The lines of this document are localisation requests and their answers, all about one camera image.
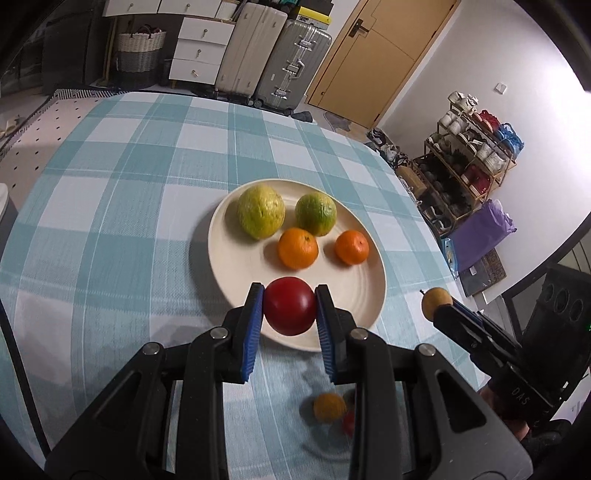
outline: suitcase handle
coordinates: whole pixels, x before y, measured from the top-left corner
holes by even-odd
[[[300,66],[300,68],[298,69],[296,76],[293,77],[292,80],[297,80],[298,78],[300,78],[301,74],[304,73],[304,68],[306,67],[306,65],[304,65],[304,62],[301,60],[298,60],[297,63]]]

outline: tablecloth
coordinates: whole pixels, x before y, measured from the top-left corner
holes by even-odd
[[[229,305],[209,265],[209,221],[228,192],[264,178],[307,183],[346,205],[387,272],[374,331],[394,345],[432,343],[478,386],[466,352],[421,314],[420,289],[459,292],[378,154],[274,113],[134,92],[97,104],[63,142],[0,262],[0,298],[50,446],[145,342],[190,342],[223,320]],[[0,413],[42,463],[7,358],[0,342]],[[332,388],[319,354],[262,339],[250,382],[225,387],[231,477],[346,478],[348,441],[303,412],[307,398]]]

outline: small orange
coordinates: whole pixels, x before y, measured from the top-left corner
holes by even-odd
[[[337,238],[335,253],[347,265],[358,265],[367,260],[369,243],[361,232],[347,230]]]
[[[286,267],[300,270],[308,268],[318,258],[318,243],[310,232],[288,228],[279,239],[277,253]]]

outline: red fruit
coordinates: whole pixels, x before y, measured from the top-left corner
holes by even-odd
[[[355,431],[355,410],[351,409],[343,417],[343,432],[345,432],[349,438],[353,438],[354,431]]]
[[[299,335],[316,319],[316,298],[305,281],[295,277],[278,278],[265,289],[262,311],[276,332]]]

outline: white suitcase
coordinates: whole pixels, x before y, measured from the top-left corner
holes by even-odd
[[[217,73],[217,90],[252,96],[286,19],[271,7],[244,6]]]

